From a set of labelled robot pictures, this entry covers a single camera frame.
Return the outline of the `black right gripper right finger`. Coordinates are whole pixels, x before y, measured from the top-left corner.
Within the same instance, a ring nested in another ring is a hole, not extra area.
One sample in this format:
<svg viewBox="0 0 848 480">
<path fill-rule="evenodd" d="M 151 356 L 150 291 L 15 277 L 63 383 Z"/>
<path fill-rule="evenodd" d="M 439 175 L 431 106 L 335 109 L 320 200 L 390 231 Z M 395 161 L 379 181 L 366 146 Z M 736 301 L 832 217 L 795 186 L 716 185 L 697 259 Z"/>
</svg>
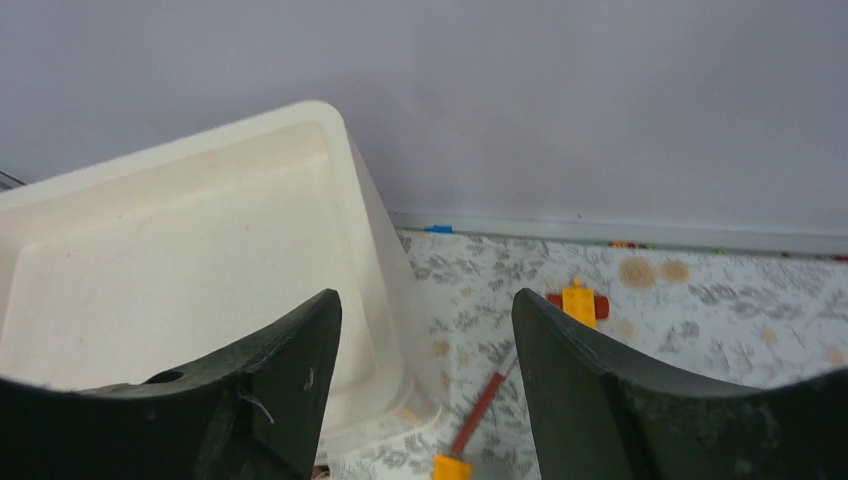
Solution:
<svg viewBox="0 0 848 480">
<path fill-rule="evenodd" d="M 843 479 L 847 373 L 774 389 L 692 373 L 529 289 L 512 324 L 545 479 Z"/>
</svg>

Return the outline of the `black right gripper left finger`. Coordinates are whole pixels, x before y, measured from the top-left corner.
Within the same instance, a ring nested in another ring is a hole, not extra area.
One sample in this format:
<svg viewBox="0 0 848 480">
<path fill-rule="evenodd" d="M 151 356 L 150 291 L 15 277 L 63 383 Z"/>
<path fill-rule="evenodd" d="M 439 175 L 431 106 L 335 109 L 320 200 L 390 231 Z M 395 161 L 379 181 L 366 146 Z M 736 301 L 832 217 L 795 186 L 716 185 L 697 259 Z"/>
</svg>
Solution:
<svg viewBox="0 0 848 480">
<path fill-rule="evenodd" d="M 326 289 L 274 323 L 144 383 L 1 384 L 5 479 L 308 479 L 342 307 Z"/>
</svg>

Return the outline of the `white drawer organizer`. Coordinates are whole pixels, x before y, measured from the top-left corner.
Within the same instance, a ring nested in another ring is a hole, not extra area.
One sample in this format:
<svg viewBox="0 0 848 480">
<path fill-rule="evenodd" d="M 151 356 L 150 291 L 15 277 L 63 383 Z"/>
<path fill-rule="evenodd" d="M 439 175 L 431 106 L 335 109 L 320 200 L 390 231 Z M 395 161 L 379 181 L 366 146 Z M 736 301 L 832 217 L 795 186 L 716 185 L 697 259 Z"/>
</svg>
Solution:
<svg viewBox="0 0 848 480">
<path fill-rule="evenodd" d="M 421 291 L 332 105 L 303 101 L 1 195 L 1 373 L 137 383 L 321 290 L 341 336 L 318 453 L 431 427 L 447 400 Z"/>
</svg>

